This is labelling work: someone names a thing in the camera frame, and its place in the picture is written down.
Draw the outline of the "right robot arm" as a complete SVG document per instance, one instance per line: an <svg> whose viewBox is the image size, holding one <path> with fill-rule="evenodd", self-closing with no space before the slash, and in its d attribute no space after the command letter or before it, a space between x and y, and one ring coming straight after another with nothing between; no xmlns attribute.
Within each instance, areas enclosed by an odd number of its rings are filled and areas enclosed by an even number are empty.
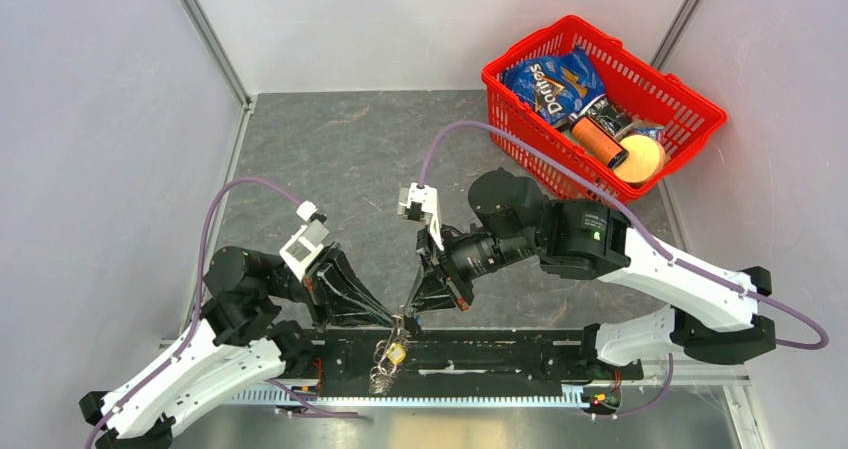
<svg viewBox="0 0 848 449"><path fill-rule="evenodd" d="M771 292L762 267L693 273L620 211L593 200L549 198L533 179L501 168L476 179L467 200L478 224L461 232L441 221L436 189L401 189L399 215L421 224L409 312L467 310L476 279L534 257L545 273L617 284L662 302L646 316L585 327L577 364L588 377L675 350L737 365L776 348L775 324L758 312L757 297Z"/></svg>

